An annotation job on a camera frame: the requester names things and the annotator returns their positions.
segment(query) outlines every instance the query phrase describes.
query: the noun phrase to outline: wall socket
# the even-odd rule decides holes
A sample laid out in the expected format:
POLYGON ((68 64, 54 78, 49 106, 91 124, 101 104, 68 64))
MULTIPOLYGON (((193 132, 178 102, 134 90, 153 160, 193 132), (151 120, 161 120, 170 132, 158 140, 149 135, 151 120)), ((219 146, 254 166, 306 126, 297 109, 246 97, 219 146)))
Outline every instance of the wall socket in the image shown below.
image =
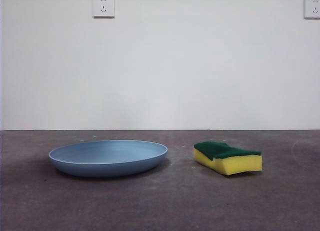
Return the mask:
POLYGON ((94 18, 114 18, 115 0, 92 0, 94 18))
POLYGON ((304 0, 304 18, 320 19, 320 0, 304 0))

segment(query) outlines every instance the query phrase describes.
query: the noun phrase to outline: white wall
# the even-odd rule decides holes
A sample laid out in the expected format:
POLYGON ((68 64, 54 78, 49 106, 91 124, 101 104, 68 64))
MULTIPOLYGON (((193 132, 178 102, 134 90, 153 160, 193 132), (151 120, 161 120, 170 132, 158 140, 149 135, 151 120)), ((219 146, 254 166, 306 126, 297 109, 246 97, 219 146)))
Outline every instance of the white wall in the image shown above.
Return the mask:
POLYGON ((1 129, 320 129, 303 0, 2 0, 1 129))

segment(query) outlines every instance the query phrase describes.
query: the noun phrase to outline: kitchen sponge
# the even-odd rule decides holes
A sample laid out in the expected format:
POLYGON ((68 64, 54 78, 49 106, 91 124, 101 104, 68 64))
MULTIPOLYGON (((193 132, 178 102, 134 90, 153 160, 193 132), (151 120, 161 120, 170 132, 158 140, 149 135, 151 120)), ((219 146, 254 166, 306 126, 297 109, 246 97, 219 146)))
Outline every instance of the kitchen sponge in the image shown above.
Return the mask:
POLYGON ((260 151, 231 147, 222 142, 196 143, 193 154, 200 164, 223 175, 262 170, 260 151))

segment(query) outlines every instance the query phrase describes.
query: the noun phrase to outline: yellow foam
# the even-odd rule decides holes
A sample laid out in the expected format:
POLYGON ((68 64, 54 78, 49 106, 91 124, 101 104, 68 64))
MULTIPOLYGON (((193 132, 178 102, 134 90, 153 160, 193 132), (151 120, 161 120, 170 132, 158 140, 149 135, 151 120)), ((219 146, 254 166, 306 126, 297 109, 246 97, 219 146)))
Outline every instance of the yellow foam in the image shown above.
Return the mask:
POLYGON ((241 172, 262 170, 261 155, 251 154, 245 156, 232 156, 224 159, 214 158, 213 160, 210 160, 196 148, 193 148, 193 155, 195 160, 200 164, 223 175, 233 175, 241 172))

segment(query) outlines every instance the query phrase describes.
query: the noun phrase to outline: blue plate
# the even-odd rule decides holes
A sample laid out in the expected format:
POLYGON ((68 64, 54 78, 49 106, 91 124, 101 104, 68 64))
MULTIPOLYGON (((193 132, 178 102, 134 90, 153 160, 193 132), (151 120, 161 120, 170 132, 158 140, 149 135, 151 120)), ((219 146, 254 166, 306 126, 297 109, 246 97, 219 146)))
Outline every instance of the blue plate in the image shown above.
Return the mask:
POLYGON ((168 148, 156 142, 102 140, 58 147, 49 153, 55 167, 82 177, 132 175, 157 166, 168 148))

